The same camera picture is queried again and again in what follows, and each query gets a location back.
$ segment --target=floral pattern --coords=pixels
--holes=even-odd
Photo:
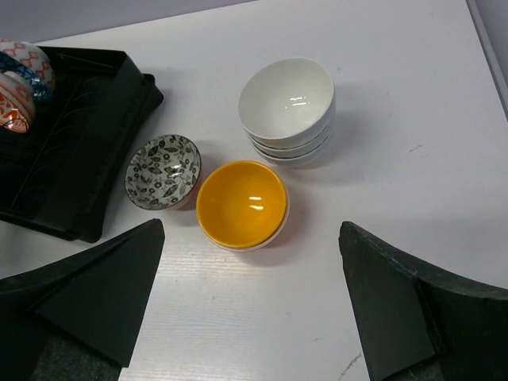
[[[130,200],[146,210],[180,203],[201,175],[201,156],[195,144],[180,135],[164,135],[138,149],[125,173]]]

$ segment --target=white bowl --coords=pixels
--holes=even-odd
[[[248,135],[272,148],[294,148],[325,127],[335,103],[331,74],[316,61],[288,58],[258,71],[245,85],[238,115]]]
[[[333,124],[333,120],[335,119],[335,106],[331,108],[331,111],[331,113],[327,113],[329,119],[325,123],[325,128],[313,140],[304,145],[300,145],[299,147],[277,149],[265,147],[253,139],[250,141],[252,145],[258,148],[261,152],[277,159],[292,159],[298,156],[306,155],[307,153],[312,152],[314,149],[319,147],[332,132],[332,129],[335,128],[335,125]]]
[[[266,153],[260,151],[255,145],[253,145],[253,147],[258,153],[258,155],[260,155],[268,163],[287,167],[301,167],[303,165],[310,164],[311,162],[316,160],[319,157],[319,155],[321,155],[326,150],[326,148],[329,146],[332,140],[333,140],[333,129],[331,129],[330,134],[325,138],[325,140],[321,143],[321,145],[317,146],[313,151],[305,155],[292,157],[290,159],[280,159],[278,157],[269,156]]]
[[[257,250],[258,248],[262,248],[263,246],[266,246],[267,244],[272,242],[279,235],[279,233],[282,231],[282,229],[284,228],[284,225],[287,222],[287,218],[289,216],[290,204],[291,204],[290,199],[289,199],[289,192],[287,191],[287,188],[286,188],[286,196],[287,196],[287,202],[286,202],[286,212],[284,213],[284,218],[283,218],[282,222],[280,223],[279,227],[277,228],[277,230],[274,231],[274,233],[267,240],[261,242],[260,244],[257,244],[256,246],[252,246],[251,248],[229,248],[228,246],[224,246],[224,245],[219,244],[213,240],[212,240],[212,242],[219,248],[223,248],[224,250],[227,250],[229,252],[251,252],[253,250]]]

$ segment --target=ceramic bowl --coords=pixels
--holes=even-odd
[[[36,101],[49,100],[55,89],[55,72],[48,56],[28,42],[0,39],[0,70],[13,71],[26,79]]]
[[[125,173],[125,190],[145,210],[178,209],[198,189],[201,155],[180,135],[164,135],[137,150]]]
[[[0,73],[0,125],[15,133],[26,133],[35,118],[32,88],[16,73]]]
[[[325,127],[335,103],[331,74],[307,58],[289,58],[258,71],[241,91],[238,115],[247,134],[271,148],[294,148]]]
[[[215,245],[218,246],[219,248],[223,248],[224,250],[228,250],[229,252],[252,252],[254,250],[257,250],[258,248],[263,248],[264,246],[266,246],[267,244],[272,242],[279,235],[279,233],[283,230],[284,225],[287,222],[287,218],[289,217],[290,204],[291,204],[291,201],[289,199],[289,192],[287,190],[286,190],[286,197],[287,197],[286,213],[284,214],[283,221],[281,222],[281,224],[279,225],[277,230],[266,241],[261,242],[260,244],[258,244],[256,246],[252,246],[251,248],[230,248],[228,246],[223,246],[221,244],[218,244],[215,241],[212,241],[212,242],[214,242]]]
[[[280,159],[278,157],[273,157],[260,151],[255,145],[253,145],[253,147],[256,150],[257,154],[261,156],[263,159],[265,159],[268,163],[274,165],[281,165],[285,167],[302,167],[316,160],[331,144],[332,140],[333,140],[333,129],[331,129],[330,134],[326,136],[324,141],[320,145],[318,145],[313,151],[305,155],[291,157],[290,159]]]
[[[332,132],[332,129],[335,127],[335,125],[333,124],[333,121],[335,119],[335,107],[332,107],[331,111],[332,112],[328,114],[328,119],[326,121],[325,128],[319,133],[319,135],[317,135],[313,140],[309,141],[308,143],[305,143],[304,145],[300,145],[299,147],[277,149],[266,147],[253,139],[251,139],[250,141],[252,145],[254,145],[259,151],[261,151],[262,153],[266,153],[271,157],[275,157],[276,159],[292,159],[295,157],[306,155],[307,153],[312,152],[314,149],[323,144],[325,139]]]
[[[232,249],[265,242],[280,227],[286,208],[286,188],[280,177],[254,161],[218,168],[203,183],[196,204],[205,234]]]

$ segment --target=black plastic tray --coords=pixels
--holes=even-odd
[[[124,52],[42,49],[56,89],[28,133],[0,129],[0,219],[95,242],[125,156],[163,95]]]

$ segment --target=white surface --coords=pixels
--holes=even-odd
[[[247,82],[238,115],[259,142],[298,147],[322,131],[318,122],[330,108],[333,93],[333,78],[323,66],[306,58],[288,58],[271,63]]]
[[[363,358],[341,376],[361,351],[337,247],[344,220],[508,287],[508,123],[463,0],[258,1],[51,44],[127,51],[167,95],[136,145],[185,134],[207,173],[258,159],[237,98],[260,68],[307,56],[335,78],[333,149],[279,171],[291,215],[269,248],[223,251],[193,210],[136,208],[119,176],[103,239],[153,217],[167,235],[122,380],[367,380]],[[4,276],[89,247],[5,223],[0,239]]]

